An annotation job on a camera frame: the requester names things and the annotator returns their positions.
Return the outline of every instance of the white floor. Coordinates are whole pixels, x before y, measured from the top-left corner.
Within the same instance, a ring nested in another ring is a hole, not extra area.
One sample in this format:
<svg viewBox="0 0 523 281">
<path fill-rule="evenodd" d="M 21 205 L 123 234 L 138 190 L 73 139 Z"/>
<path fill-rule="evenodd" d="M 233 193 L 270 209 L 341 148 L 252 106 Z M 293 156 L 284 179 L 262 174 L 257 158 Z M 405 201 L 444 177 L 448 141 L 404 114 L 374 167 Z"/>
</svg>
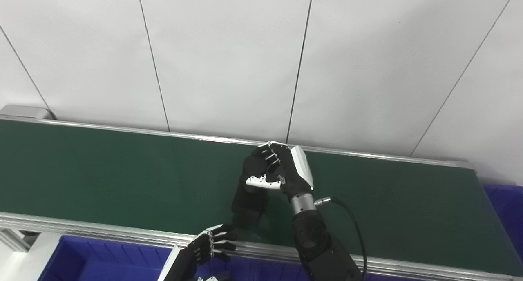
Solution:
<svg viewBox="0 0 523 281">
<path fill-rule="evenodd" d="M 13 252 L 0 243 L 0 280 L 37 281 L 60 237 L 60 234 L 42 233 L 28 253 Z"/>
</svg>

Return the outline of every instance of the black cable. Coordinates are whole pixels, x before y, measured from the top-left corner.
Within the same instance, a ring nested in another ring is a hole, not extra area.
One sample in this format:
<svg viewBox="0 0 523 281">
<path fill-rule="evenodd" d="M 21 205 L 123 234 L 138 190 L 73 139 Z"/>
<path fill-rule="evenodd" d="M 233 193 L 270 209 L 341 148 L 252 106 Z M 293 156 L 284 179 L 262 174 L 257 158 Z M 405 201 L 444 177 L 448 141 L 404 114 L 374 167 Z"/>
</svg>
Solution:
<svg viewBox="0 0 523 281">
<path fill-rule="evenodd" d="M 363 241 L 363 236 L 361 236 L 361 231 L 359 229 L 358 222 L 356 221 L 356 218 L 355 218 L 353 212 L 351 212 L 351 209 L 349 209 L 349 207 L 343 201 L 340 201 L 336 197 L 331 197 L 331 201 L 333 203 L 337 203 L 338 205 L 340 205 L 344 209 L 346 209 L 347 212 L 349 213 L 349 215 L 351 216 L 351 219 L 353 220 L 354 227 L 356 229 L 356 233 L 358 234 L 358 238 L 359 238 L 359 241 L 360 241 L 361 254 L 363 256 L 363 273 L 361 273 L 361 279 L 365 280 L 365 275 L 367 273 L 367 252 L 365 250 L 365 243 Z"/>
</svg>

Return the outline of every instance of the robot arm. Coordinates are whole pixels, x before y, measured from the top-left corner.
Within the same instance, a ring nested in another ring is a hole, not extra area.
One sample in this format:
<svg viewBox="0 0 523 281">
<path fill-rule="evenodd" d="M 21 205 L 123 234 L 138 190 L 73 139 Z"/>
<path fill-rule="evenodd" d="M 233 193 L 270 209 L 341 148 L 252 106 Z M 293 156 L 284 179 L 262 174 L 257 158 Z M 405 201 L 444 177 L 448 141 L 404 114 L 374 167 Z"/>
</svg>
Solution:
<svg viewBox="0 0 523 281">
<path fill-rule="evenodd" d="M 323 218 L 316 210 L 312 175 L 306 155 L 299 146 L 290 149 L 275 141 L 260 145 L 246 158 L 243 170 L 240 183 L 244 182 L 244 189 L 247 190 L 239 189 L 243 194 L 255 197 L 253 194 L 261 192 L 259 188 L 280 188 L 289 199 L 294 212 L 291 225 L 295 247 L 311 280 L 362 279 L 358 266 L 341 242 L 327 231 Z"/>
<path fill-rule="evenodd" d="M 196 238 L 180 249 L 175 246 L 170 253 L 164 268 L 158 277 L 158 281 L 231 281 L 228 272 L 209 276 L 206 279 L 194 279 L 196 269 L 207 262 L 211 257 L 217 257 L 224 262 L 230 261 L 230 257 L 221 249 L 234 251 L 236 245 L 226 240 L 235 240 L 232 225 L 217 225 L 205 229 Z"/>
</svg>

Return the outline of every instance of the blue plastic bin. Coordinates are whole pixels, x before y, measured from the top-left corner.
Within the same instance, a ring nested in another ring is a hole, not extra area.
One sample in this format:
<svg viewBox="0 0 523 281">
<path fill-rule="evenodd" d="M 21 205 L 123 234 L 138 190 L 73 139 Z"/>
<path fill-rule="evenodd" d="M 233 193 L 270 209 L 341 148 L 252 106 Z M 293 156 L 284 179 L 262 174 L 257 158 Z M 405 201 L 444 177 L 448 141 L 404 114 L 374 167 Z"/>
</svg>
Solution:
<svg viewBox="0 0 523 281">
<path fill-rule="evenodd" d="M 523 261 L 523 186 L 485 184 L 484 188 Z"/>
<path fill-rule="evenodd" d="M 39 281 L 156 281 L 170 249 L 63 236 Z M 307 281 L 300 265 L 211 259 L 196 277 L 229 271 L 234 281 Z"/>
</svg>

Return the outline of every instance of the robot forearm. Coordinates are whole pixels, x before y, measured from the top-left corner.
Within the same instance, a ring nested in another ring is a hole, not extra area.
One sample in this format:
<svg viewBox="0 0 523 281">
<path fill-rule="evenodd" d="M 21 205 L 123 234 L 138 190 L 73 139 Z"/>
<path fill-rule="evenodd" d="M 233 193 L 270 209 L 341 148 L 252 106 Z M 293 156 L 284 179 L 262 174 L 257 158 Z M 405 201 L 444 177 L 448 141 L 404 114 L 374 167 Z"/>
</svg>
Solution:
<svg viewBox="0 0 523 281">
<path fill-rule="evenodd" d="M 332 236 L 317 210 L 295 214 L 292 221 L 299 259 L 314 281 L 361 281 L 362 275 L 344 246 Z"/>
</svg>

